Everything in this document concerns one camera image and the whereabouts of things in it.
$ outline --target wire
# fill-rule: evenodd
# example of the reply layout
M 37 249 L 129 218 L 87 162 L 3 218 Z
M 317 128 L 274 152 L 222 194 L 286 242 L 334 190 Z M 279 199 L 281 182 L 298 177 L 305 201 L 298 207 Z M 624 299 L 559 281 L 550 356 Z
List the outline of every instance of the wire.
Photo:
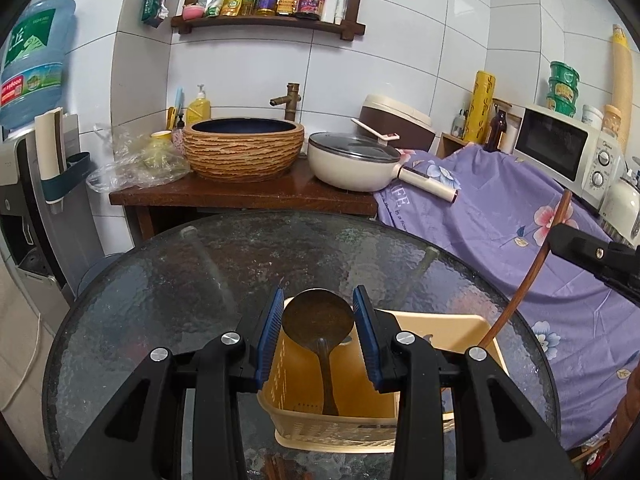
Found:
M 35 345 L 35 347 L 33 349 L 33 355 L 31 355 L 31 360 L 29 361 L 29 364 L 27 365 L 27 369 L 24 371 L 24 374 L 22 375 L 22 378 L 20 379 L 20 382 L 15 387 L 14 392 L 9 396 L 9 398 L 7 399 L 7 402 L 4 404 L 4 406 L 2 408 L 0 408 L 0 412 L 4 412 L 4 410 L 6 410 L 11 405 L 12 402 L 14 402 L 15 396 L 20 391 L 20 388 L 24 384 L 24 381 L 27 378 L 27 376 L 29 375 L 29 372 L 31 372 L 31 367 L 33 367 L 33 363 L 36 361 L 36 356 L 38 355 L 38 349 L 40 348 L 40 328 L 42 326 L 42 324 L 40 322 L 41 320 L 42 320 L 42 313 L 39 312 L 38 313 L 38 331 L 36 332 L 36 345 Z

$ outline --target electric kettle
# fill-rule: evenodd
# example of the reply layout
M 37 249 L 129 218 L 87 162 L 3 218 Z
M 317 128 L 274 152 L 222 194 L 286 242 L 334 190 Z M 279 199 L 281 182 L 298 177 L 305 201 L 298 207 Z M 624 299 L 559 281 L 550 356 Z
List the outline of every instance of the electric kettle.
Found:
M 633 171 L 609 187 L 600 208 L 600 227 L 615 242 L 640 244 L 640 192 Z

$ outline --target spoon handle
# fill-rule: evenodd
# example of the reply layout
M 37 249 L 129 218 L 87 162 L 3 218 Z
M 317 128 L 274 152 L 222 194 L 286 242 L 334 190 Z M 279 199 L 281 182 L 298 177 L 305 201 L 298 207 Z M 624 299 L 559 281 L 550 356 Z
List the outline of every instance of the spoon handle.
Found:
M 318 360 L 320 361 L 320 374 L 322 375 L 322 390 L 324 392 L 323 415 L 338 415 L 338 407 L 335 405 L 334 384 L 331 380 L 331 365 L 329 363 L 329 348 L 326 339 L 318 339 Z

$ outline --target wooden counter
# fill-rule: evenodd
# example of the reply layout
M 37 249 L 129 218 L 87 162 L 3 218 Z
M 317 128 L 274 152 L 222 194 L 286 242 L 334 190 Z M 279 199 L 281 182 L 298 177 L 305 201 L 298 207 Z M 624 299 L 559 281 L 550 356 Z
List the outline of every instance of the wooden counter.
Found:
M 129 188 L 109 195 L 113 205 L 135 206 L 142 237 L 147 240 L 161 228 L 152 208 L 289 209 L 373 216 L 378 205 L 369 193 L 343 191 L 320 182 L 306 158 L 264 182 L 217 182 L 191 173 L 164 186 Z

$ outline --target green container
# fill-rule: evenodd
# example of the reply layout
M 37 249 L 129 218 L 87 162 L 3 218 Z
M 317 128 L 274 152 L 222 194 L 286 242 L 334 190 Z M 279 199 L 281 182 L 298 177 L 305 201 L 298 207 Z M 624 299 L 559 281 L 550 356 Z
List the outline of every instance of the green container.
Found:
M 573 117 L 575 115 L 575 106 L 566 99 L 549 92 L 546 95 L 546 107 L 554 110 L 559 114 Z
M 549 78 L 549 93 L 557 95 L 563 99 L 569 101 L 572 105 L 575 105 L 575 102 L 578 99 L 578 89 L 573 88 L 562 80 L 556 79 L 555 77 Z
M 578 74 L 573 68 L 560 61 L 552 61 L 549 66 L 551 67 L 551 77 L 553 79 L 558 79 L 559 81 L 566 83 L 574 90 L 578 89 L 580 74 Z

